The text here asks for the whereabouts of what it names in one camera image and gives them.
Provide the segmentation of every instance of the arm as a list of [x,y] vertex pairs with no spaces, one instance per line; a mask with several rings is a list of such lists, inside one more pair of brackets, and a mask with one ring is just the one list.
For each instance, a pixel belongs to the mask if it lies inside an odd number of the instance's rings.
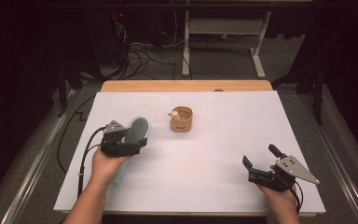
[[266,195],[272,216],[275,217],[279,224],[300,223],[296,211],[296,199],[290,190],[278,192],[263,186],[257,186]]
[[91,178],[64,221],[70,223],[101,223],[107,189],[120,165],[130,157],[106,157],[101,147],[92,158]]

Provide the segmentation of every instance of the brush head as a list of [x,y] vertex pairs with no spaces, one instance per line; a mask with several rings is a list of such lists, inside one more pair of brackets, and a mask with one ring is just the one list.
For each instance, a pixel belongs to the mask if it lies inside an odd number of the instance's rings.
[[110,157],[125,157],[139,154],[141,147],[147,144],[147,136],[150,130],[151,125],[148,119],[135,117],[132,119],[128,129],[122,129],[118,133],[106,132],[101,142],[101,151]]

